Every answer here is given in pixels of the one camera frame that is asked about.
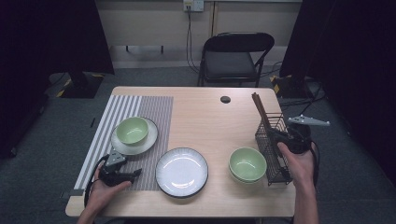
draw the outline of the saucer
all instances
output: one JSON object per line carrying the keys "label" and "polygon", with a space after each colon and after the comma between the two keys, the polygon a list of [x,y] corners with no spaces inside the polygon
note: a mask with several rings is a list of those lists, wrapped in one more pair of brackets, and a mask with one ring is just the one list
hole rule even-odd
{"label": "saucer", "polygon": [[141,142],[133,144],[132,146],[123,144],[119,140],[116,132],[114,131],[117,129],[117,127],[113,130],[113,133],[111,134],[111,145],[114,147],[114,149],[116,149],[116,151],[126,156],[133,156],[149,150],[154,145],[158,137],[157,125],[155,125],[155,123],[151,119],[143,119],[145,119],[148,123],[147,138]]}

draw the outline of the green bowl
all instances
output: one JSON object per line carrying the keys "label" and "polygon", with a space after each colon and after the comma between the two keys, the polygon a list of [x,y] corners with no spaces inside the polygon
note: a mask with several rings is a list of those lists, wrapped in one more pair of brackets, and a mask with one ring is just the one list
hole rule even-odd
{"label": "green bowl", "polygon": [[265,175],[267,161],[258,150],[240,147],[231,155],[229,167],[235,178],[246,183],[253,183]]}
{"label": "green bowl", "polygon": [[143,140],[149,132],[149,125],[145,119],[131,117],[123,120],[116,130],[116,135],[124,144],[135,144]]}

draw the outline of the black wire basket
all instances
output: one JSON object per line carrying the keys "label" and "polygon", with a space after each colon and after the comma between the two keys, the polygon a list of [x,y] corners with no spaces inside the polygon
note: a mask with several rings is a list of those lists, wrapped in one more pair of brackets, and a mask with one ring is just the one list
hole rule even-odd
{"label": "black wire basket", "polygon": [[[281,132],[286,131],[286,125],[282,114],[267,113],[267,117],[272,128],[278,129]],[[268,179],[268,186],[273,183],[289,184],[292,178],[288,162],[277,148],[276,143],[268,137],[262,122],[256,132],[256,141],[260,152],[267,160],[266,176]]]}

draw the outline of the chair backrest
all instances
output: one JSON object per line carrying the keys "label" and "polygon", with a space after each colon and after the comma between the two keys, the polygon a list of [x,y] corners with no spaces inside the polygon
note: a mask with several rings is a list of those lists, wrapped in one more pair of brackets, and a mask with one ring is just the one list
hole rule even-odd
{"label": "chair backrest", "polygon": [[274,44],[274,38],[266,33],[223,33],[209,38],[204,44],[204,52],[264,51],[265,55]]}

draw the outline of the small white plate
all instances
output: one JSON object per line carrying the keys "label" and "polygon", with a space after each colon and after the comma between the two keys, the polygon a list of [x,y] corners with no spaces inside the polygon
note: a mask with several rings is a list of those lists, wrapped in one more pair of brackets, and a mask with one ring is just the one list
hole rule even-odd
{"label": "small white plate", "polygon": [[178,147],[166,152],[158,161],[155,177],[161,190],[176,198],[198,193],[208,175],[204,157],[194,149]]}
{"label": "small white plate", "polygon": [[154,145],[158,137],[157,125],[155,125],[151,119],[144,119],[148,122],[147,138],[139,143],[133,144],[132,146],[123,144],[119,140],[116,132],[114,131],[117,129],[117,127],[113,130],[113,133],[111,134],[111,145],[114,147],[114,149],[116,149],[116,151],[126,156],[133,156],[149,150]]}

